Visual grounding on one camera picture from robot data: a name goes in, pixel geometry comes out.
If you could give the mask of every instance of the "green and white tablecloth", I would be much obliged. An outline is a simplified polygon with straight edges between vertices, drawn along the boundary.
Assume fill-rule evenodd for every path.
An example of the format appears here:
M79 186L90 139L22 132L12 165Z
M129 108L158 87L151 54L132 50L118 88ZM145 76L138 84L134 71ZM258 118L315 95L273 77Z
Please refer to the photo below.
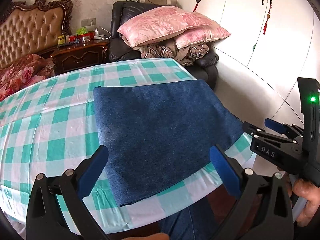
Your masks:
M97 86L140 86L191 80L172 59L122 61L65 73L23 89L0 103L0 207L25 223L36 175L59 176L75 169L99 146L93 107ZM239 163L252 155L251 138L241 138L226 151ZM119 208L103 172L84 203L106 233L140 227L176 213L221 184L212 164L168 190ZM78 232L61 196L61 210Z

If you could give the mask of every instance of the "denim fabric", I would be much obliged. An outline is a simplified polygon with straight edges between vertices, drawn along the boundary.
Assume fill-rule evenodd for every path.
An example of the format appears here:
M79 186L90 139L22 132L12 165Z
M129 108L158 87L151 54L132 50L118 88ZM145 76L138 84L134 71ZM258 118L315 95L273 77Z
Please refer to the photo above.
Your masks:
M219 224L207 198L158 222L162 233L171 240L210 240Z
M119 206L153 196L209 162L209 149L227 150L242 123L202 80L93 91L99 142Z

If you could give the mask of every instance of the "person's leg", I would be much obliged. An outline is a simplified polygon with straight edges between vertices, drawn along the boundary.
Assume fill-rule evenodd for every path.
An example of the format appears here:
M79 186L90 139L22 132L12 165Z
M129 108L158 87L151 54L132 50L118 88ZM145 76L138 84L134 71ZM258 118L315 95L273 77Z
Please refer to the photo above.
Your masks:
M170 240L210 240L218 228L207 198L160 220L162 233Z

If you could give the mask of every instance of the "carved wooden frame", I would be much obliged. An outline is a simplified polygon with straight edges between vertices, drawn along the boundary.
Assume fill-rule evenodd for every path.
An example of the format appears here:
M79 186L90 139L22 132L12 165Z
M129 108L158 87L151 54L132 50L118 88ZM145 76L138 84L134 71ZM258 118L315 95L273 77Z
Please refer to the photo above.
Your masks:
M49 2L45 5L46 0L36 0L32 5L26 5L25 1L18 1L10 3L8 9L0 15L0 24L4 23L4 21L9 17L9 15L13 12L14 9L18 8L21 11L31 11L35 8L38 8L40 11L48 11L50 9L54 9L57 7L61 7L63 10L63 20L61 23L61 32L64 35L70 35L70 20L71 20L71 12L73 8L73 4L71 0L60 0Z

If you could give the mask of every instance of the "nightstand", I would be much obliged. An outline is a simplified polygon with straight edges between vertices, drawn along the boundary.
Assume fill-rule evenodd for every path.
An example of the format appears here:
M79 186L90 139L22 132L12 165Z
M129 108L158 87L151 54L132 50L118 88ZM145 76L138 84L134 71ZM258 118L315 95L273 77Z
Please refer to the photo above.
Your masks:
M56 75L80 68L107 63L109 40L91 40L57 48L50 55Z

